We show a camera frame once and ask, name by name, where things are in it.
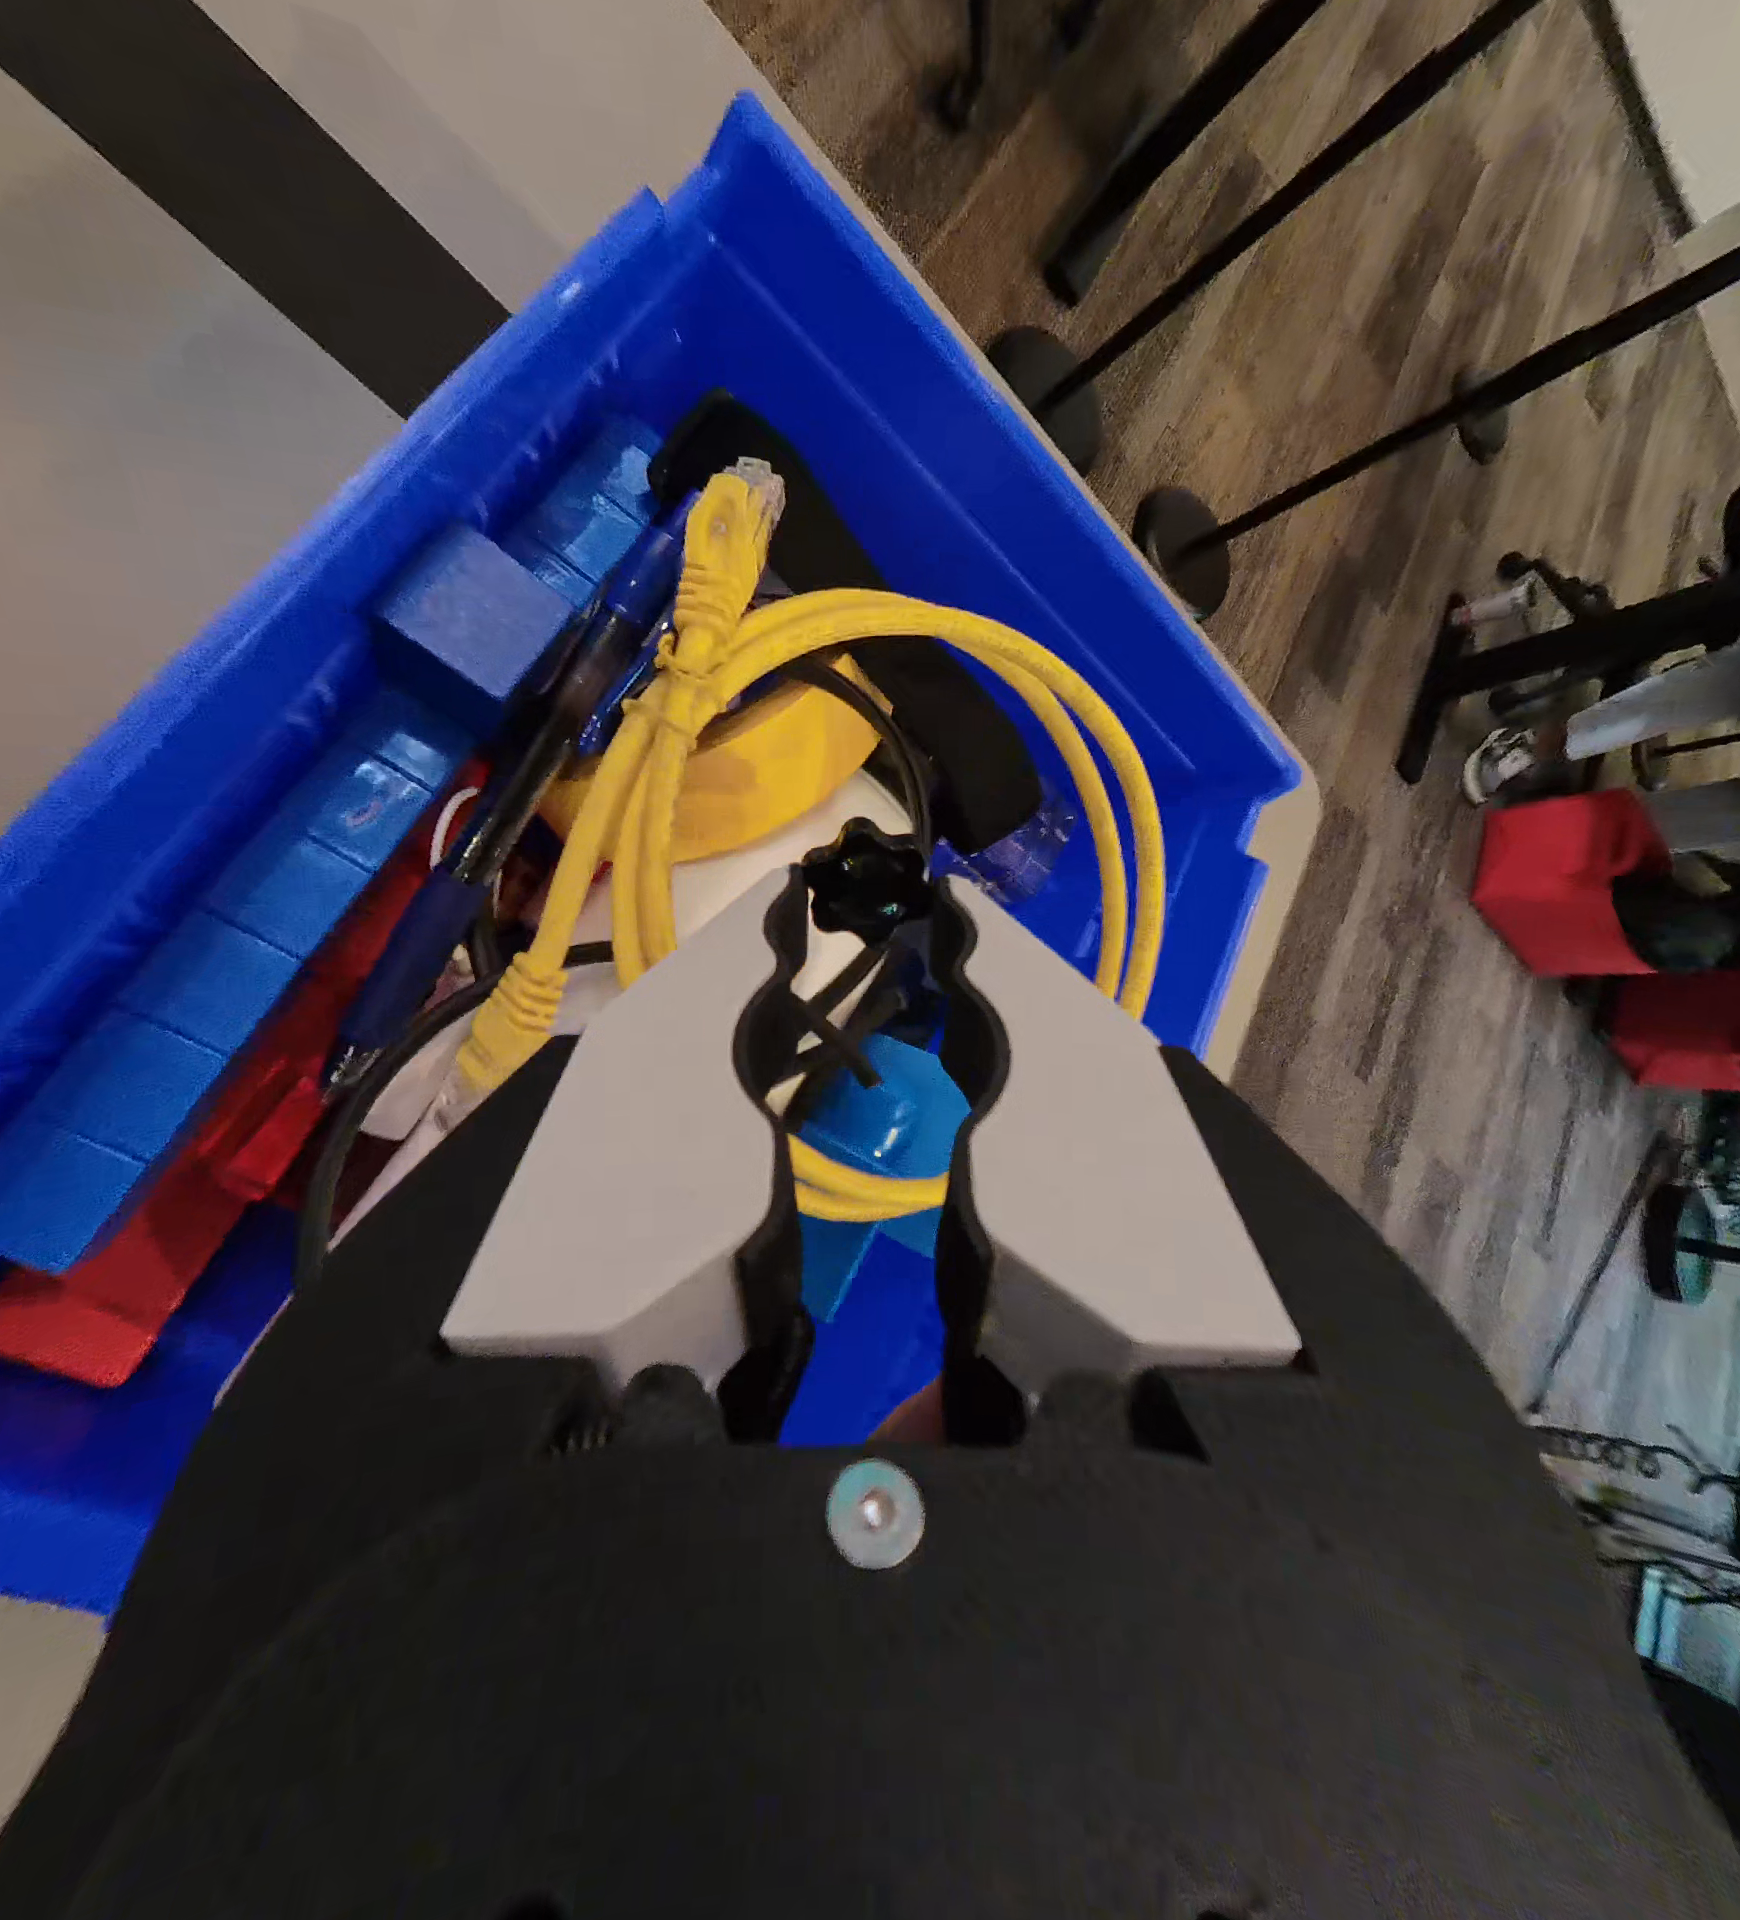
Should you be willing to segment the blue plastic cap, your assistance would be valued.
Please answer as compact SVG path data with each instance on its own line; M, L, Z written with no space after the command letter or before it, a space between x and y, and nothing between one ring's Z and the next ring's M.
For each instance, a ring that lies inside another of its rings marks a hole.
M864 1053L876 1083L864 1087L849 1075L831 1081L798 1127L800 1140L837 1165L878 1178L943 1179L969 1112L965 1095L931 1048L873 1035ZM805 1306L811 1315L834 1322L872 1256L902 1249L933 1258L939 1220L941 1209L882 1221L805 1214Z

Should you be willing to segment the red plastic piece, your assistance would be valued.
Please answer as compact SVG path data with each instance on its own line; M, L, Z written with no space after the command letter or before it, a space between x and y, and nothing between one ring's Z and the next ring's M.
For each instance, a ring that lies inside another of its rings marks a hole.
M490 763L397 733L286 799L0 1135L0 1359L137 1370L324 1117L332 1041Z

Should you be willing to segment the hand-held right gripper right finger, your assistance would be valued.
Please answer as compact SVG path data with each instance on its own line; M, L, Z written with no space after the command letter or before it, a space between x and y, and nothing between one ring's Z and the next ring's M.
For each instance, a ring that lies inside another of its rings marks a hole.
M1300 1333L1145 1021L960 877L933 968L969 1105L935 1254L949 1351L1027 1404L1072 1375L1288 1367Z

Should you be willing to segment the black stanchion pole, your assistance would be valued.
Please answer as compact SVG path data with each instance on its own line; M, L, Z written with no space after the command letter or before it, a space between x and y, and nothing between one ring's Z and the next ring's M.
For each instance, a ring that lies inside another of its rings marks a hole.
M1482 379L1454 383L1450 396L1431 412L1394 426L1237 516L1216 519L1209 503L1189 489L1150 490L1134 519L1134 542L1176 599L1195 617L1207 617L1230 592L1230 550L1238 540L1346 487L1414 445L1507 414L1525 399L1722 297L1737 286L1740 286L1740 241L1629 301L1611 317L1580 326Z
M1105 436L1097 379L1145 346L1168 322L1203 301L1249 252L1409 126L1534 11L1534 2L1487 5L1462 32L1434 45L1344 133L1199 252L1097 348L1076 352L1045 327L1013 326L997 333L987 348L994 371L1049 434L1059 453L1082 476L1090 476Z
M1043 282L1053 301L1067 309L1086 301L1146 194L1322 9L1322 2L1262 5L1187 90L1140 126L1049 245Z

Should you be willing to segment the clear blue connector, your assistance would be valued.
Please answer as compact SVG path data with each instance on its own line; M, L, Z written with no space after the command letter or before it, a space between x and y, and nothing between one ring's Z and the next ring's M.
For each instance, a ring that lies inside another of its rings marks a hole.
M1022 908L1053 877L1076 829L1074 806L1043 784L1035 813L1019 829L973 853L955 853L952 870L965 877L1003 908Z

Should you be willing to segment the blue plastic bin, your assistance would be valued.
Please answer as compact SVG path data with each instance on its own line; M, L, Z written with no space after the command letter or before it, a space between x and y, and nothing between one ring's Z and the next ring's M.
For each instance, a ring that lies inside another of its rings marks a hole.
M1252 834L1262 808L1298 787L1298 760L753 98L733 103L669 199L642 191L616 213L283 553L393 446L485 497L523 445L595 414L663 434L714 391L788 434L893 587L1025 631L1119 712L1168 843L1168 935L1146 1023L1214 1063L1268 879ZM116 1610L222 1383L283 1300L292 1216L276 1189L233 1226L122 1384L0 1362L0 1596ZM0 1278L8 1269L0 1258Z

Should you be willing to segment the red bag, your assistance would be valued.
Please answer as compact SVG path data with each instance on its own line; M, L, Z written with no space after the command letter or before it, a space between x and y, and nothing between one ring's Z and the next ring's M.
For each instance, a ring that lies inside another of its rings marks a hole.
M1618 977L1607 1045L1639 1087L1740 1091L1740 972Z
M1643 977L1654 970L1623 931L1614 888L1670 870L1633 791L1586 791L1488 814L1469 901L1532 977Z

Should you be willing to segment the black exercise machine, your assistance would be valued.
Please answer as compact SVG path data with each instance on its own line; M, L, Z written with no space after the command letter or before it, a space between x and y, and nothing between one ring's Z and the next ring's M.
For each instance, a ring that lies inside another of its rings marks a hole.
M1416 681L1401 748L1399 780L1424 780L1449 707L1503 686L1554 676L1580 685L1625 676L1687 647L1718 650L1740 640L1740 487L1722 512L1722 571L1699 583L1617 606L1601 587L1564 575L1541 557L1507 553L1503 585L1534 582L1552 590L1568 622L1520 640L1478 647L1479 614L1450 599Z

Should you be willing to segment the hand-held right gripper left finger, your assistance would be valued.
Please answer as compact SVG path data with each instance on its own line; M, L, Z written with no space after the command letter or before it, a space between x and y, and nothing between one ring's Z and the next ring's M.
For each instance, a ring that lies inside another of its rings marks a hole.
M685 1369L731 1435L786 1427L812 1349L786 1128L803 877L765 877L609 1004L446 1314L468 1357L559 1357L619 1393Z

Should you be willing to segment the black star knob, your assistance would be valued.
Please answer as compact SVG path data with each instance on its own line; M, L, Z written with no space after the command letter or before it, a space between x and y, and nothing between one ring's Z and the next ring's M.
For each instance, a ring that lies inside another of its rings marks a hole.
M849 818L830 843L808 851L803 873L812 926L860 946L884 946L935 913L925 851L911 834L886 830L869 816Z

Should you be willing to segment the blue pen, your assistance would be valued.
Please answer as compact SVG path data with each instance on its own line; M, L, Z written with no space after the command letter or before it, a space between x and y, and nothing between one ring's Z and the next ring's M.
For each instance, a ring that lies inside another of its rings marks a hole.
M600 585L532 664L493 738L476 810L403 913L339 1027L325 1093L354 1091L366 1070L409 1031L451 951L490 917L502 865L544 788L582 751L595 751L605 716L652 665L682 575L694 497L686 490L634 532Z

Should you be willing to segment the blue cube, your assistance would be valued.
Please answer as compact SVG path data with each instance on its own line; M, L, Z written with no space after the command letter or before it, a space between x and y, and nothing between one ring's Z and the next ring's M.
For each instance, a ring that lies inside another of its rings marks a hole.
M371 606L377 680L490 733L578 608L485 532L450 525Z

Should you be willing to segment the yellow tape roll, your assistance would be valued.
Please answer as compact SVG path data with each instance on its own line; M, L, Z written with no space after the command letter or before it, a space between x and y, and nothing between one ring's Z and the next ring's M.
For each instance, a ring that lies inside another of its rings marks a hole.
M745 851L830 803L882 744L847 701L798 680L752 689L691 751L672 825L682 866Z

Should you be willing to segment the black foam block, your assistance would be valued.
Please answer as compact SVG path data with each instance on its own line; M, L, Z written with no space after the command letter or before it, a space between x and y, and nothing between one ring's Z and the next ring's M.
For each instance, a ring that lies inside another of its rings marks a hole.
M740 460L758 460L786 483L769 562L792 594L889 587L805 453L726 391L694 401L666 434L649 460L646 485L672 510ZM943 843L976 853L1032 820L1043 787L1027 737L952 647L939 638L873 638L854 647L854 659L924 763Z

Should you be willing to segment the row of blue blocks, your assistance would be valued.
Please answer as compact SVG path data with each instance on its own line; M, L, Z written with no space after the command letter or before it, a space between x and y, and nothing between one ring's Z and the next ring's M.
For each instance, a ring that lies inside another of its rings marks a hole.
M650 519L595 414L476 497L393 446L0 840L0 1258L59 1274L192 1132Z

